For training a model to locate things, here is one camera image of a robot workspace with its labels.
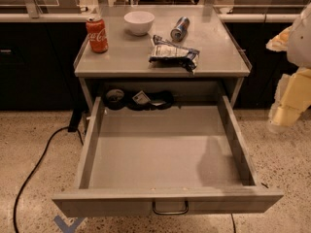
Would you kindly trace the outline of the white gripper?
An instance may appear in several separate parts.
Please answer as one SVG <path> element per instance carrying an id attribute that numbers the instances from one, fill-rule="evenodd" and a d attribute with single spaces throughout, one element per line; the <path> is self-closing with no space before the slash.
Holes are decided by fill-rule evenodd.
<path id="1" fill-rule="evenodd" d="M 291 27 L 285 28 L 266 44 L 272 51 L 286 51 Z M 270 132 L 279 134 L 294 125 L 311 106 L 311 69 L 299 68 L 294 74 L 284 74 L 278 82 L 274 103 L 267 121 Z"/>

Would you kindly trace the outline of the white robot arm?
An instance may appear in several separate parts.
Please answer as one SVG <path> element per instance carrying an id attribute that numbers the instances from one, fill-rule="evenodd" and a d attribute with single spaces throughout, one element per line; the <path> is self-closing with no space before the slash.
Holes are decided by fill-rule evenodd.
<path id="1" fill-rule="evenodd" d="M 311 4 L 266 47 L 285 51 L 288 61 L 298 67 L 295 73 L 284 74 L 279 80 L 268 115 L 268 129 L 281 133 L 293 126 L 311 106 Z"/>

